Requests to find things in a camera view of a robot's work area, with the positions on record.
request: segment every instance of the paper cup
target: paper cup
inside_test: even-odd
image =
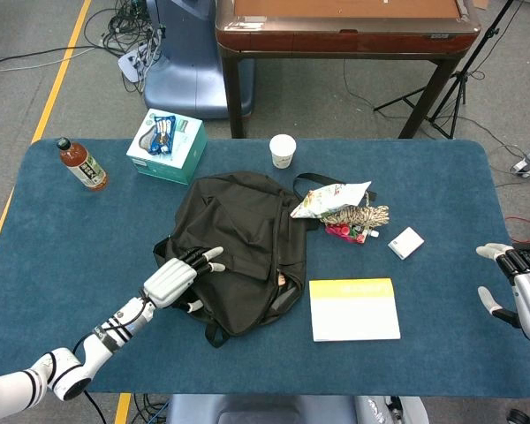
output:
[[[271,139],[269,143],[273,164],[276,168],[283,170],[291,164],[292,156],[297,149],[297,142],[290,135],[279,134]]]

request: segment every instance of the power strip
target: power strip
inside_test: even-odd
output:
[[[145,55],[145,49],[147,47],[147,44],[139,46],[137,49],[126,53],[117,60],[117,65],[130,82],[139,82],[145,76],[145,71],[148,66]]]

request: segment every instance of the table leg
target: table leg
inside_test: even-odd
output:
[[[244,123],[241,120],[241,88],[239,86],[238,59],[222,57],[223,83],[226,89],[230,131],[233,139],[243,139]]]
[[[399,139],[411,139],[416,135],[422,121],[426,118],[430,108],[434,105],[435,99],[442,93],[443,87],[447,84],[448,79],[458,67],[460,59],[444,59],[435,69],[422,96],[416,103],[416,107],[406,121],[403,131],[398,136]]]

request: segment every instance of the blue felt tablecloth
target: blue felt tablecloth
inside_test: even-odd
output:
[[[129,140],[84,140],[110,174],[89,192],[52,140],[26,153],[0,236],[0,374],[69,348],[136,295],[156,269],[187,186],[138,174]],[[265,140],[212,140],[198,177],[255,170],[291,186],[311,171],[372,180],[390,207],[379,239],[355,246],[307,239],[307,279],[389,276],[402,338],[314,343],[308,291],[280,319],[215,349],[184,312],[154,320],[99,372],[95,391],[530,396],[530,343],[491,318],[477,287],[511,305],[492,261],[474,253],[508,242],[485,152],[462,140],[299,140],[292,166],[273,168]],[[387,244],[412,226],[424,245],[405,261]]]

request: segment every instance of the notebook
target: notebook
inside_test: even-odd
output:
[[[315,342],[399,339],[390,278],[311,280]]]

